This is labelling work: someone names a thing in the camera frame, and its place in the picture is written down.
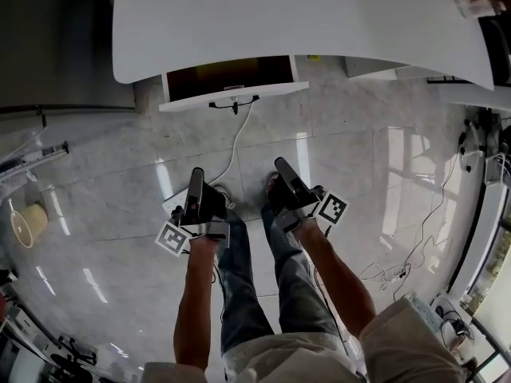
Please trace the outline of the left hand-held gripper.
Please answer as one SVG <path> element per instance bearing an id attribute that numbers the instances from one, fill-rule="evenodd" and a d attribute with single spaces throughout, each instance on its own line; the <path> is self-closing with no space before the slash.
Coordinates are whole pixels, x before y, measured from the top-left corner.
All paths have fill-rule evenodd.
<path id="1" fill-rule="evenodd" d="M 179 257 L 192 239 L 207 237 L 228 248 L 230 226 L 224 194 L 204 182 L 204 170 L 194 168 L 188 190 L 166 200 L 169 219 L 164 222 L 155 244 Z"/>

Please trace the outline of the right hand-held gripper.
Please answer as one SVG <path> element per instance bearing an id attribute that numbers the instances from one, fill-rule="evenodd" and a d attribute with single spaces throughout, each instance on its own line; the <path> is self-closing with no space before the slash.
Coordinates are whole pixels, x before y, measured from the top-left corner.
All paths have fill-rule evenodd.
<path id="1" fill-rule="evenodd" d="M 321 228 L 339 225 L 349 207 L 347 201 L 321 185 L 308 188 L 282 156 L 275 159 L 275 168 L 283 182 L 270 190 L 270 204 L 280 228 L 288 233 L 306 219 L 315 219 Z"/>

